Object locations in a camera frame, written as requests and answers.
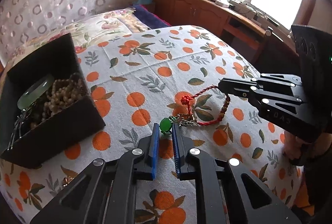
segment tablecloth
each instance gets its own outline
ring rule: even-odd
[[[135,148],[140,138],[151,135],[155,122],[186,113],[180,102],[183,95],[217,85],[223,77],[249,80],[258,75],[225,42],[190,25],[121,36],[78,49],[77,55],[106,126],[36,170],[0,161],[0,190],[25,223],[60,191],[64,177],[74,177],[96,158],[119,158]],[[290,165],[282,155],[283,130],[259,118],[245,98],[230,97],[221,123],[181,128],[182,133],[213,157],[238,158],[291,206],[302,168]],[[212,89],[192,100],[198,120],[216,118],[224,99],[222,92]],[[195,183],[175,177],[170,136],[160,139],[157,178],[138,182],[135,221],[196,223]]]

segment open box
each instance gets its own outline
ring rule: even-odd
[[[70,34],[35,50],[7,72],[0,98],[2,159],[34,169],[105,126],[87,90],[82,99],[27,132],[14,143],[13,149],[7,150],[14,123],[21,112],[17,107],[20,96],[47,74],[55,79],[68,79],[73,73],[79,73],[87,87]]]

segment green bracelet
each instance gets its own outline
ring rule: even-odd
[[[54,83],[54,77],[51,74],[47,74],[41,78],[34,85],[25,91],[25,93],[19,98],[17,107],[20,110],[28,108],[33,102],[35,102],[43,93],[45,93]]]

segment green bead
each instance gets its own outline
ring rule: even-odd
[[[172,122],[169,118],[164,118],[160,121],[159,128],[161,132],[169,132],[172,128]]]

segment silver screw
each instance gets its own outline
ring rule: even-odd
[[[191,148],[189,150],[189,153],[193,154],[193,155],[197,155],[197,154],[200,154],[200,150],[197,149],[197,148]]]
[[[101,166],[103,163],[104,163],[104,161],[102,159],[95,159],[93,161],[93,165],[96,167]]]
[[[240,164],[240,161],[239,161],[238,159],[234,159],[234,158],[230,159],[228,162],[229,162],[232,166],[238,166],[238,164]]]
[[[134,155],[140,155],[143,153],[143,150],[140,148],[135,148],[134,150],[132,150],[132,154]]]

